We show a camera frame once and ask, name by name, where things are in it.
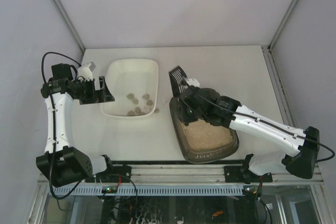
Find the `black slotted litter scoop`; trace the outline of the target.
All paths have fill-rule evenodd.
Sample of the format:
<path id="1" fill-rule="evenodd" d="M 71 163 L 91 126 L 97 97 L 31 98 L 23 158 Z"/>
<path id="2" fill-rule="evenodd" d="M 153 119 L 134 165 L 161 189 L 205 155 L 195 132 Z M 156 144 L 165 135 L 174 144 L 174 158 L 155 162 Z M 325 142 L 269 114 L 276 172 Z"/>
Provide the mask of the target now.
<path id="1" fill-rule="evenodd" d="M 169 72 L 169 78 L 172 88 L 173 97 L 183 99 L 186 97 L 186 90 L 189 88 L 187 75 L 185 71 L 177 66 Z"/>

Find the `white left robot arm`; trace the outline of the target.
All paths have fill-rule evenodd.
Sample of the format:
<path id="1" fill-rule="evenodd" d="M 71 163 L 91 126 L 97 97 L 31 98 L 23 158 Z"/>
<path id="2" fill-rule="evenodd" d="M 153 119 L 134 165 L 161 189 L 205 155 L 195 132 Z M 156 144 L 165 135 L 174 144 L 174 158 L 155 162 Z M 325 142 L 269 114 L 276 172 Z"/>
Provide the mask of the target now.
<path id="1" fill-rule="evenodd" d="M 103 76 L 99 77 L 100 88 L 95 88 L 95 67 L 93 62 L 80 66 L 78 77 L 74 78 L 71 65 L 53 65 L 53 76 L 41 89 L 47 107 L 48 135 L 44 154 L 36 158 L 36 166 L 56 188 L 105 172 L 109 166 L 108 156 L 92 158 L 75 148 L 72 133 L 75 100 L 81 105 L 115 101 Z"/>

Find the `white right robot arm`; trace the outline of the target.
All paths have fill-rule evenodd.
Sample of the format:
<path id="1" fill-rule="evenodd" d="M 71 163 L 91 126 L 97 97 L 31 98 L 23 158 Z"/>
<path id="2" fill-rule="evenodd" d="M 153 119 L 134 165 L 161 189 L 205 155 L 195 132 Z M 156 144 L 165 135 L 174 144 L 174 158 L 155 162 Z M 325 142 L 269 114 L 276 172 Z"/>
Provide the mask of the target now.
<path id="1" fill-rule="evenodd" d="M 209 88 L 190 86 L 177 97 L 184 124 L 203 120 L 212 126 L 262 138 L 278 147 L 276 152 L 248 154 L 242 173 L 249 171 L 262 176 L 284 169 L 299 178 L 313 177 L 319 151 L 319 130 L 316 128 L 310 126 L 303 130 L 278 123 Z"/>

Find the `dark translucent litter box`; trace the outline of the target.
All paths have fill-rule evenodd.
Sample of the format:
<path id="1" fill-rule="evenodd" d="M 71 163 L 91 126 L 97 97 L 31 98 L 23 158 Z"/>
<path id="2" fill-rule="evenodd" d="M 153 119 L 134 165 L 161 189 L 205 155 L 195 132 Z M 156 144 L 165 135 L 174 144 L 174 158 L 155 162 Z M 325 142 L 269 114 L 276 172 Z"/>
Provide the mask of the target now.
<path id="1" fill-rule="evenodd" d="M 192 164 L 211 163 L 238 150 L 236 131 L 195 118 L 191 109 L 178 98 L 172 98 L 169 107 L 176 138 L 186 161 Z"/>

